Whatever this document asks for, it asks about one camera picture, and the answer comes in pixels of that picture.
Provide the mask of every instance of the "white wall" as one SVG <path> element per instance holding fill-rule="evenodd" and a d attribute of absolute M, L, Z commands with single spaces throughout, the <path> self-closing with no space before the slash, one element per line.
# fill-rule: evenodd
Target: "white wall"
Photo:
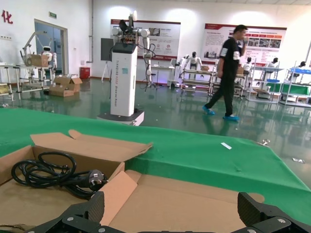
<path fill-rule="evenodd" d="M 101 77 L 101 38 L 110 37 L 110 20 L 127 19 L 137 10 L 139 20 L 181 22 L 178 57 L 197 51 L 201 54 L 204 24 L 245 24 L 249 26 L 287 27 L 279 60 L 282 67 L 305 60 L 311 40 L 308 22 L 311 6 L 258 5 L 237 3 L 182 2 L 158 0 L 95 0 L 94 63 L 92 76 Z M 138 61 L 138 79 L 144 79 L 144 63 Z"/>
<path fill-rule="evenodd" d="M 0 19 L 0 35 L 12 41 L 0 40 L 0 56 L 7 63 L 21 63 L 19 51 L 35 31 L 35 19 L 68 30 L 69 73 L 78 74 L 81 61 L 89 60 L 89 0 L 0 0 L 2 9 L 12 14 L 13 24 Z M 57 19 L 49 17 L 49 11 Z M 33 39 L 32 51 L 35 50 Z"/>

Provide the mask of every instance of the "red trash bin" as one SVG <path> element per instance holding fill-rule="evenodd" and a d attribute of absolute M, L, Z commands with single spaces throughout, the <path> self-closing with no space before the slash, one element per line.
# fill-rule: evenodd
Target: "red trash bin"
<path fill-rule="evenodd" d="M 91 68 L 80 67 L 80 79 L 88 79 L 91 75 Z"/>

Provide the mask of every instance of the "green epoxy floor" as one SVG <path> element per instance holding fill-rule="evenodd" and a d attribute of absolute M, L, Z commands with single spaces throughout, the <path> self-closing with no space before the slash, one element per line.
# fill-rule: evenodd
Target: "green epoxy floor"
<path fill-rule="evenodd" d="M 204 115 L 202 106 L 206 101 L 204 93 L 184 92 L 181 95 L 180 90 L 166 87 L 147 89 L 145 92 L 144 84 L 136 87 L 137 108 L 145 111 L 143 126 L 241 137 L 257 142 L 269 139 L 269 146 L 274 152 L 311 188 L 311 109 L 236 99 L 233 103 L 234 111 L 240 117 L 236 123 L 222 119 L 225 113 L 223 100 L 214 106 L 215 116 Z M 0 103 L 17 108 L 96 118 L 99 113 L 109 111 L 109 82 L 102 83 L 97 79 L 85 81 L 80 94 L 74 97 L 61 98 L 46 96 L 42 92 L 28 92 L 22 93 L 20 99 L 15 94 L 14 102 L 3 97 Z M 305 164 L 294 162 L 292 158 L 303 159 Z"/>

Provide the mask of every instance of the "cardboard flap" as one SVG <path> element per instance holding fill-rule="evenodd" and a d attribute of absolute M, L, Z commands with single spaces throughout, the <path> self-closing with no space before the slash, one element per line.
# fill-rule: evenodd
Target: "cardboard flap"
<path fill-rule="evenodd" d="M 71 78 L 70 83 L 72 83 L 72 84 L 81 84 L 82 80 L 80 78 Z"/>
<path fill-rule="evenodd" d="M 117 153 L 111 154 L 111 156 L 113 156 L 114 161 L 118 162 L 125 162 L 131 158 L 143 154 L 147 150 L 149 150 L 153 145 L 152 143 L 143 144 L 137 142 L 111 139 L 106 137 L 91 136 L 82 134 L 76 130 L 69 130 L 69 135 L 77 141 L 96 143 L 104 148 L 116 148 L 115 152 Z M 119 153 L 119 151 L 128 151 L 128 154 Z"/>
<path fill-rule="evenodd" d="M 81 141 L 75 140 L 62 133 L 46 133 L 33 134 L 31 139 L 36 146 L 49 148 L 52 150 L 62 150 L 69 153 L 75 153 L 103 160 L 124 162 L 129 158 L 137 156 L 138 150 L 132 150 L 125 147 L 120 147 L 110 144 L 100 144 L 96 141 Z"/>
<path fill-rule="evenodd" d="M 136 187 L 137 183 L 124 171 L 121 171 L 112 181 L 99 190 L 103 191 L 105 195 L 105 213 L 100 222 L 102 226 L 108 226 L 111 223 Z"/>
<path fill-rule="evenodd" d="M 30 138 L 36 146 L 58 150 L 58 143 L 70 141 L 70 137 L 62 133 L 31 134 Z"/>

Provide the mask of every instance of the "black t-shirt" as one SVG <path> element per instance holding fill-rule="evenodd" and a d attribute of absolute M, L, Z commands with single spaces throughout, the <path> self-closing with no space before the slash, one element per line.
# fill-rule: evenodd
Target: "black t-shirt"
<path fill-rule="evenodd" d="M 240 50 L 235 39 L 227 39 L 220 52 L 220 58 L 224 59 L 223 77 L 225 79 L 235 79 L 240 60 Z"/>

